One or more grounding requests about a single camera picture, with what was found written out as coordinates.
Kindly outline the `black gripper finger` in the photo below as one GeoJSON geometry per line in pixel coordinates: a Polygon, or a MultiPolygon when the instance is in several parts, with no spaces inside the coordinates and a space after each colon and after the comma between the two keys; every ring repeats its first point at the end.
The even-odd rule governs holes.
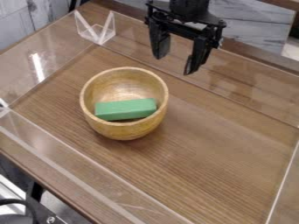
{"type": "Polygon", "coordinates": [[[208,39],[205,37],[197,37],[193,40],[190,55],[185,62],[184,75],[189,75],[198,70],[209,57],[209,53],[210,45],[208,39]]]}
{"type": "Polygon", "coordinates": [[[170,34],[164,25],[149,19],[149,40],[154,58],[161,59],[170,49],[170,34]]]}

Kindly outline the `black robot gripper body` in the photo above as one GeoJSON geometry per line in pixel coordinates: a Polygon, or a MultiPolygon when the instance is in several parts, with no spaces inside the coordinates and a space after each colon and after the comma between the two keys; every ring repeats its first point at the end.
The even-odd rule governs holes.
{"type": "Polygon", "coordinates": [[[144,23],[149,25],[149,19],[162,24],[169,34],[173,33],[186,39],[197,36],[205,37],[209,46],[217,48],[221,41],[222,29],[226,23],[209,13],[210,0],[146,0],[146,16],[144,23]]]}

